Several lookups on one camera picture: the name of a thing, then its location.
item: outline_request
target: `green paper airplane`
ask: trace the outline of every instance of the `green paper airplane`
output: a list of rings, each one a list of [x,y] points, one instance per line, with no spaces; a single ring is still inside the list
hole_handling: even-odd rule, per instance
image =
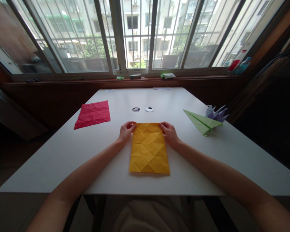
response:
[[[206,133],[211,131],[212,128],[216,126],[223,126],[222,122],[218,122],[216,120],[207,118],[205,116],[201,116],[196,113],[192,113],[190,111],[184,110],[185,113],[188,115],[190,120],[196,126],[196,128],[201,132],[202,135],[207,136]]]

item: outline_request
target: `red bottle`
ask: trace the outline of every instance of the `red bottle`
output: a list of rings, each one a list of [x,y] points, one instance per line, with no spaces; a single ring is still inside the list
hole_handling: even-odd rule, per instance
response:
[[[246,51],[247,50],[243,50],[240,54],[237,55],[237,57],[232,62],[231,66],[229,67],[228,71],[232,71],[245,58]]]

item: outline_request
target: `red origami paper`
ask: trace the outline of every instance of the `red origami paper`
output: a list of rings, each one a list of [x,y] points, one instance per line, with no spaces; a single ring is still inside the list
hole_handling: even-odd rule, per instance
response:
[[[83,104],[74,129],[92,126],[110,121],[109,102],[101,101],[92,104]]]

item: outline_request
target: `white sheet of paper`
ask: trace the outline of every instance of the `white sheet of paper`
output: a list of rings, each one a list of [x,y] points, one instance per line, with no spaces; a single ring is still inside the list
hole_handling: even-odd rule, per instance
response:
[[[167,90],[167,89],[172,89],[171,87],[153,87],[153,89],[156,90]]]

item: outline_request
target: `small box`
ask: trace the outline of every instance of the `small box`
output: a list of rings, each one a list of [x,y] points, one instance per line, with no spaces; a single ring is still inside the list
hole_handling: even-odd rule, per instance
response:
[[[131,74],[130,79],[141,79],[141,74]]]

